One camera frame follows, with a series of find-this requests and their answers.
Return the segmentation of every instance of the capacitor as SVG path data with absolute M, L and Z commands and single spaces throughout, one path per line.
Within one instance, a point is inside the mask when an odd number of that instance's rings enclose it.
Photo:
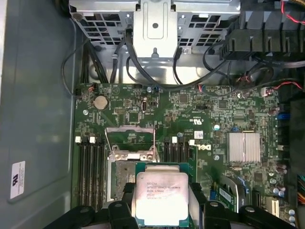
M 277 187 L 280 191 L 283 191 L 283 192 L 286 191 L 286 188 L 283 185 L 277 184 L 275 187 Z
M 278 188 L 271 187 L 271 188 L 270 188 L 270 191 L 271 191 L 273 194 L 277 195 L 278 192 L 279 192 L 280 190 L 278 190 Z
M 277 183 L 276 179 L 274 179 L 274 178 L 270 179 L 269 182 L 270 182 L 270 184 L 273 184 L 273 185 L 275 185 Z
M 220 130 L 220 126 L 218 124 L 214 125 L 213 130 L 215 130 L 215 131 Z
M 278 192 L 278 196 L 283 198 L 283 197 L 285 196 L 285 192 L 279 191 L 279 192 Z
M 287 165 L 279 163 L 279 162 L 276 164 L 276 167 L 281 168 L 281 169 L 287 169 Z
M 277 173 L 279 174 L 287 174 L 287 169 L 282 169 L 282 168 L 276 168 Z
M 290 216 L 294 216 L 295 215 L 295 211 L 291 208 L 285 208 L 285 212 L 287 214 L 289 214 Z

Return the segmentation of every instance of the white label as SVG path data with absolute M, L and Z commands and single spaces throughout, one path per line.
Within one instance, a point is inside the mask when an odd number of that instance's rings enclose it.
M 13 199 L 24 192 L 25 161 L 12 165 L 10 181 L 10 198 Z
M 222 195 L 226 200 L 231 202 L 231 196 L 225 191 L 223 191 L 221 188 L 219 189 L 219 194 Z
M 194 131 L 195 139 L 203 139 L 203 131 Z

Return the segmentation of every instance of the white connector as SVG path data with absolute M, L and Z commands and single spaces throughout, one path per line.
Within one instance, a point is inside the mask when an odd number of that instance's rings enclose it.
M 280 217 L 279 201 L 273 197 L 266 198 L 266 208 L 269 213 L 276 217 Z

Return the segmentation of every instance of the heatsink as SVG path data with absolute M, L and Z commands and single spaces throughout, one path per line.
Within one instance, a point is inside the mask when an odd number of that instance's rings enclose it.
M 261 161 L 259 133 L 227 133 L 227 161 L 255 163 Z

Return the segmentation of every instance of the blue connector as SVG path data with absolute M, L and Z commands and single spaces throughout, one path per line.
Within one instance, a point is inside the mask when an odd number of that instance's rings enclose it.
M 289 113 L 280 113 L 277 115 L 277 120 L 289 120 L 290 114 Z

